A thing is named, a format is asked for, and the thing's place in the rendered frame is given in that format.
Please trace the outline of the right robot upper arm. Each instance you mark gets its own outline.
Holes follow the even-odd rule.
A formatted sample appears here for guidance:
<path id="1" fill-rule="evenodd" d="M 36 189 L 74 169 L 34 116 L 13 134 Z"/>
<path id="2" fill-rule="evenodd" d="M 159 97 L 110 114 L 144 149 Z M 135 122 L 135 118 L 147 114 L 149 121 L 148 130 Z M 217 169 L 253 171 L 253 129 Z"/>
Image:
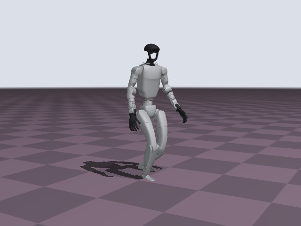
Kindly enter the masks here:
<path id="1" fill-rule="evenodd" d="M 136 94 L 136 89 L 134 88 L 134 86 L 137 83 L 138 76 L 142 74 L 142 71 L 143 71 L 142 66 L 135 66 L 131 70 L 131 76 L 130 76 L 128 88 L 131 87 L 133 89 L 132 95 Z"/>

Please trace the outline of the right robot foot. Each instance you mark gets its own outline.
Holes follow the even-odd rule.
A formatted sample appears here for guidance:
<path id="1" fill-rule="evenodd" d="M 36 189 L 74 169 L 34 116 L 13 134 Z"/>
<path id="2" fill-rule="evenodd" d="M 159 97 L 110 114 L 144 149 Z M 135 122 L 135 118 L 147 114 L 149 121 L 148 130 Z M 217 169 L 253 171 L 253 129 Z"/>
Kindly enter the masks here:
<path id="1" fill-rule="evenodd" d="M 142 177 L 142 175 L 140 176 Z M 154 181 L 155 179 L 151 178 L 149 175 L 145 175 L 144 177 L 142 177 L 144 179 L 150 180 L 150 181 Z"/>

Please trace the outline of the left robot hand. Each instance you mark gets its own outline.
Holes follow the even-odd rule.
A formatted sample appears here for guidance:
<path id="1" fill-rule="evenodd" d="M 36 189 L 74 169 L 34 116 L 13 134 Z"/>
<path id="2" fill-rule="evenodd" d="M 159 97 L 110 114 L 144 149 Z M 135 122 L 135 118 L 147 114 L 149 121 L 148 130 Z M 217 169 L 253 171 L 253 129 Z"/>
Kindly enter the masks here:
<path id="1" fill-rule="evenodd" d="M 175 104 L 177 110 L 179 112 L 179 114 L 182 116 L 183 118 L 183 123 L 185 123 L 187 121 L 187 115 L 186 115 L 186 112 L 184 110 L 181 109 L 181 107 L 178 105 L 178 104 Z"/>

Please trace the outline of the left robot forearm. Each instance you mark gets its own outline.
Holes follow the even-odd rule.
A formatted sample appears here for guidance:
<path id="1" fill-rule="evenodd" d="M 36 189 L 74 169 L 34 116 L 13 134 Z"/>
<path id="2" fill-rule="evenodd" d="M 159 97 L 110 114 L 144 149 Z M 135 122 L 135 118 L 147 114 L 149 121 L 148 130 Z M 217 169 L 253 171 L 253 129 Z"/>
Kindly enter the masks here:
<path id="1" fill-rule="evenodd" d="M 177 110 L 175 104 L 178 104 L 178 103 L 177 103 L 177 101 L 176 101 L 176 99 L 175 99 L 175 97 L 174 97 L 174 94 L 173 94 L 172 90 L 171 90 L 171 92 L 169 92 L 169 93 L 167 94 L 167 97 L 168 97 L 168 99 L 169 99 L 171 105 L 173 106 L 173 109 L 174 109 L 174 110 Z M 179 104 L 178 104 L 178 105 L 179 105 Z"/>

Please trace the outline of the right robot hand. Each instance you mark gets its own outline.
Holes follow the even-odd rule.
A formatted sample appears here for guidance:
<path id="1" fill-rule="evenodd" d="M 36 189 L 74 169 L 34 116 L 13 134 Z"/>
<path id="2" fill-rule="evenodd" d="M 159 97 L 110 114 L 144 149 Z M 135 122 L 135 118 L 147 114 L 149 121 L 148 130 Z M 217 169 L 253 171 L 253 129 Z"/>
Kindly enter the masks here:
<path id="1" fill-rule="evenodd" d="M 130 130 L 137 131 L 136 128 L 137 129 L 139 129 L 139 128 L 137 127 L 137 124 L 136 124 L 136 121 L 138 121 L 138 119 L 136 118 L 136 110 L 134 109 L 134 112 L 130 113 L 129 116 L 130 116 L 130 119 L 129 119 Z M 141 124 L 139 121 L 138 121 L 138 123 Z M 135 128 L 135 126 L 136 126 L 136 128 Z"/>

